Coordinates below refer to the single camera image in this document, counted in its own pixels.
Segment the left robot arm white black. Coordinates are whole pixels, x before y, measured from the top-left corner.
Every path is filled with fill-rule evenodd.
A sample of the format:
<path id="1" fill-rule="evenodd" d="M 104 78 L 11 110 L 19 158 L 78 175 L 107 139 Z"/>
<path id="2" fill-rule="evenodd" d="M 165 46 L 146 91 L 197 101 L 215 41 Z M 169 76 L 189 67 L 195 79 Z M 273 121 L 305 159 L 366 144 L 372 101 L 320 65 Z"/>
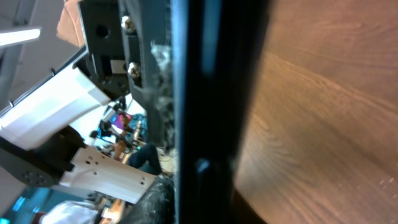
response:
<path id="1" fill-rule="evenodd" d="M 136 203 L 155 175 L 100 153 L 71 123 L 131 95 L 148 140 L 174 148 L 169 1 L 80 1 L 83 47 L 1 112 L 1 166 L 30 187 L 92 190 Z"/>

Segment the Galaxy smartphone with teal screen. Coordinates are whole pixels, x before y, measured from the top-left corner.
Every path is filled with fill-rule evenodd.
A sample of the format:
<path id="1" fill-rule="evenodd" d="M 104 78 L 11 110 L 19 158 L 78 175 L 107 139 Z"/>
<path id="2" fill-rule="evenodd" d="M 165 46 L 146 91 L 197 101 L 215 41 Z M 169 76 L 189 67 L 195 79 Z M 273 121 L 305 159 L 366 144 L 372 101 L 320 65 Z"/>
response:
<path id="1" fill-rule="evenodd" d="M 171 3 L 177 223 L 224 223 L 271 1 Z"/>

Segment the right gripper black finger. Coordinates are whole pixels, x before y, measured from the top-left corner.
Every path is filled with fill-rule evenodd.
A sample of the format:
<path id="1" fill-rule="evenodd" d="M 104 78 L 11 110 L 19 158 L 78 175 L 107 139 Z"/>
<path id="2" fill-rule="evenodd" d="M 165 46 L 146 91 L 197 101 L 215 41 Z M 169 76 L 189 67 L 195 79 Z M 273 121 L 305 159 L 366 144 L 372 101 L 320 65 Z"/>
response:
<path id="1" fill-rule="evenodd" d="M 160 174 L 119 224 L 175 223 L 174 176 Z"/>

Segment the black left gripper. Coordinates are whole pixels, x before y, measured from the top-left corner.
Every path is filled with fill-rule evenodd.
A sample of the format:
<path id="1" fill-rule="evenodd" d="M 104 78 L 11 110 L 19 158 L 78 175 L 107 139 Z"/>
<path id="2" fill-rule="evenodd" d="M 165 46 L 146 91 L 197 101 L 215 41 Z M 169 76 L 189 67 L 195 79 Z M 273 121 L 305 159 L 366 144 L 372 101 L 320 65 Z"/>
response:
<path id="1" fill-rule="evenodd" d="M 78 10 L 85 54 L 74 66 L 112 100 L 130 93 L 146 111 L 148 141 L 174 148 L 170 1 L 80 1 Z"/>

